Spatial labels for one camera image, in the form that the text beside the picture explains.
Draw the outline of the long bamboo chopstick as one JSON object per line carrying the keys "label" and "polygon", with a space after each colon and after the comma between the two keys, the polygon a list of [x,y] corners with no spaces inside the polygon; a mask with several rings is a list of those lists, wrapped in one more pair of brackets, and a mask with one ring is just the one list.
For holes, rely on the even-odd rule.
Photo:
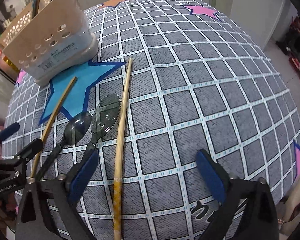
{"label": "long bamboo chopstick", "polygon": [[123,163],[123,148],[125,138],[126,111],[128,105],[128,92],[130,83],[130,74],[132,70],[133,60],[129,59],[126,73],[126,80],[123,89],[120,119],[118,125],[116,154],[115,154],[115,170],[114,170],[114,240],[121,240],[121,194],[122,194],[122,163]]}

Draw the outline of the dark transparent spoon large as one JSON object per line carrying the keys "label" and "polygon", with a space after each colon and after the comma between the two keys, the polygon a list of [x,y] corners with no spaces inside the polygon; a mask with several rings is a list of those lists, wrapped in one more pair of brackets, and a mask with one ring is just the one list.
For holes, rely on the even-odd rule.
{"label": "dark transparent spoon large", "polygon": [[91,118],[91,140],[87,144],[82,160],[83,164],[97,151],[98,141],[115,125],[120,113],[121,101],[118,95],[110,94],[98,104]]}

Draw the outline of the dark transparent spoon small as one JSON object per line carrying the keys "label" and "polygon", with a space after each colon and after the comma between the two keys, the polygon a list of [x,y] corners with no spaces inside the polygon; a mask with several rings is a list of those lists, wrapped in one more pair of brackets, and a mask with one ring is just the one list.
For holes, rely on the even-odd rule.
{"label": "dark transparent spoon small", "polygon": [[61,142],[57,144],[57,146],[52,150],[50,155],[44,161],[43,165],[37,172],[35,179],[36,181],[40,181],[44,174],[48,171],[50,166],[54,163],[54,160],[60,154],[61,150],[66,145],[73,145],[79,142],[87,130],[89,129],[91,124],[91,114],[89,112],[81,112],[74,116],[66,125]]}

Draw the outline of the beige utensil holder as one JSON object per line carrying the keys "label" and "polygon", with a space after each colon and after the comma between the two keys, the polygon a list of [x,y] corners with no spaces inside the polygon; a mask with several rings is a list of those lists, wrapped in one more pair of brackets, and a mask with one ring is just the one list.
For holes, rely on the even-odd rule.
{"label": "beige utensil holder", "polygon": [[78,0],[51,1],[3,48],[5,56],[39,86],[97,52],[97,38]]}

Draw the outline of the beige perforated storage cart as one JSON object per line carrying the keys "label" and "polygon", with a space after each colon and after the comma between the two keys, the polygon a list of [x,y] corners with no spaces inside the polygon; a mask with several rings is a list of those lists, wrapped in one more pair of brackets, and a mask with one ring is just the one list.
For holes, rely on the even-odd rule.
{"label": "beige perforated storage cart", "polygon": [[19,34],[32,19],[32,5],[28,4],[20,14],[8,25],[0,36],[0,46],[5,48]]}

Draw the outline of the grey checked tablecloth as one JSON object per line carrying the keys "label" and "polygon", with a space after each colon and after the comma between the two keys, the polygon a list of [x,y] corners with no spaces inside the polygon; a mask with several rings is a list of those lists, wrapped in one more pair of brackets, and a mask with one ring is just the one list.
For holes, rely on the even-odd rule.
{"label": "grey checked tablecloth", "polygon": [[296,179],[300,116],[262,49],[201,0],[122,0],[86,10],[98,60],[132,60],[122,185],[124,239],[198,239],[219,204],[205,149],[275,203]]}

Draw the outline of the red items on floor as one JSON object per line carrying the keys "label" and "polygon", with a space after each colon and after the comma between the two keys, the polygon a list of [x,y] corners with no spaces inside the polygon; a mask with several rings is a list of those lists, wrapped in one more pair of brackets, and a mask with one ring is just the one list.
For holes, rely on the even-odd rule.
{"label": "red items on floor", "polygon": [[292,17],[289,29],[284,38],[275,41],[281,51],[288,56],[288,61],[292,69],[300,79],[300,16]]}

